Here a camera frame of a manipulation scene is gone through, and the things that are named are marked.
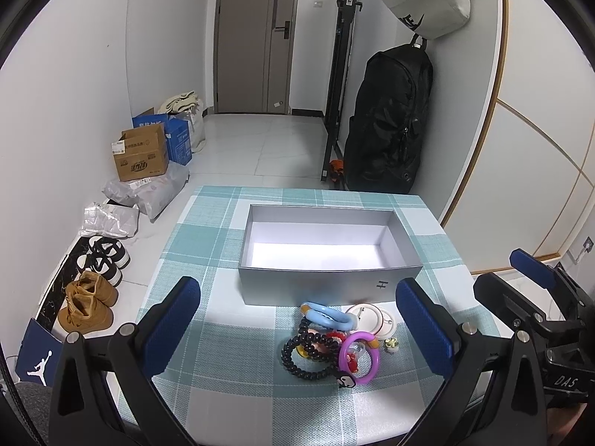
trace table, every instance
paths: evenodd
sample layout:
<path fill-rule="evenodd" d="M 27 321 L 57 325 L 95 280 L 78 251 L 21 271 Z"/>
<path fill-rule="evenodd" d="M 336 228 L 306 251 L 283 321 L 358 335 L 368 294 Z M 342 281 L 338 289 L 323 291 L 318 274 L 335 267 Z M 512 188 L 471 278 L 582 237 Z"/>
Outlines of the table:
<path fill-rule="evenodd" d="M 400 348 L 396 354 L 382 352 L 379 374 L 370 384 L 347 390 L 332 379 L 306 382 L 288 374 L 280 350 L 297 331 L 299 309 L 247 306 L 239 292 L 237 267 L 250 204 L 394 210 L 424 265 L 417 277 L 424 291 L 457 322 L 470 321 L 484 334 L 499 335 L 491 313 L 475 301 L 468 269 L 417 196 L 200 187 L 165 246 L 138 315 L 161 302 L 180 277 L 200 283 L 200 307 L 168 368 L 153 379 L 199 444 L 381 441 L 410 430 L 442 383 L 427 367 L 394 302 L 382 307 L 397 318 Z M 121 394 L 118 408 L 133 420 Z"/>

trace screw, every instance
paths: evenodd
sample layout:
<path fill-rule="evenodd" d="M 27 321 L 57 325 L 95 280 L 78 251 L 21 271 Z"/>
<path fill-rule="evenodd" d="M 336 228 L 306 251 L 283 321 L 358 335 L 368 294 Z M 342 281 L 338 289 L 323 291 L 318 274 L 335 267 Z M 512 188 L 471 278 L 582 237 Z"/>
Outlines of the screw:
<path fill-rule="evenodd" d="M 74 344 L 78 339 L 80 338 L 80 334 L 78 332 L 70 332 L 67 336 L 66 336 L 66 341 L 69 344 Z"/>
<path fill-rule="evenodd" d="M 463 332 L 468 333 L 469 335 L 474 335 L 474 333 L 477 333 L 477 327 L 468 321 L 466 321 L 461 326 L 461 328 L 463 329 Z"/>
<path fill-rule="evenodd" d="M 124 335 L 125 337 L 132 335 L 135 331 L 135 324 L 134 323 L 124 323 L 123 326 L 120 327 L 120 335 Z"/>
<path fill-rule="evenodd" d="M 523 343 L 527 343 L 529 340 L 531 340 L 531 337 L 529 337 L 529 334 L 526 333 L 524 330 L 519 330 L 517 332 L 517 338 L 523 342 Z"/>

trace pile of hair accessories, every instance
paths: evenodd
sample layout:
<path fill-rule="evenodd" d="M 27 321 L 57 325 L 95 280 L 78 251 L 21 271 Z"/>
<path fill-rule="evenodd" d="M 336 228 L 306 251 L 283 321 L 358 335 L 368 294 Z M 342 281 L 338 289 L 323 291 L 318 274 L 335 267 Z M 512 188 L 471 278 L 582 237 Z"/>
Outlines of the pile of hair accessories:
<path fill-rule="evenodd" d="M 300 379 L 316 381 L 333 376 L 341 387 L 365 385 L 378 373 L 380 341 L 384 341 L 388 353 L 395 353 L 399 349 L 397 339 L 392 337 L 396 331 L 394 317 L 375 305 L 355 305 L 344 313 L 306 302 L 300 310 L 304 318 L 299 324 L 297 335 L 287 341 L 281 352 L 285 369 Z M 329 331 L 312 329 L 312 323 Z M 320 371 L 305 371 L 293 362 L 293 350 L 305 359 L 328 365 Z M 355 374 L 359 372 L 358 359 L 366 351 L 371 359 L 370 370 L 365 376 L 356 377 Z"/>

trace gray fabric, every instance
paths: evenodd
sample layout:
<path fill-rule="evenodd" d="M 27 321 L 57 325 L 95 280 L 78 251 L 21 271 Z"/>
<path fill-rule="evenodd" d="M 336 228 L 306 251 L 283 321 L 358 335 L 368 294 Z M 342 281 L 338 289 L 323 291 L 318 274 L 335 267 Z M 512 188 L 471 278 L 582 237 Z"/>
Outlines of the gray fabric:
<path fill-rule="evenodd" d="M 33 424 L 35 424 L 35 428 L 39 431 L 39 435 L 44 439 L 45 444 L 49 444 L 49 405 L 52 398 L 52 388 L 33 382 L 19 382 L 16 387 L 25 409 Z M 6 395 L 6 399 L 13 408 L 14 413 L 21 420 L 10 394 Z"/>

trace brown door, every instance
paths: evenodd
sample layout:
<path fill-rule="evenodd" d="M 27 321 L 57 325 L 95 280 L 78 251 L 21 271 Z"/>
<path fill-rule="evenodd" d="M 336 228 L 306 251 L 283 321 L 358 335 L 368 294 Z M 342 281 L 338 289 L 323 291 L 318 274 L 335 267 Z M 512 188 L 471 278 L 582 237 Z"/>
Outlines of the brown door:
<path fill-rule="evenodd" d="M 295 0 L 219 0 L 215 111 L 288 112 Z"/>

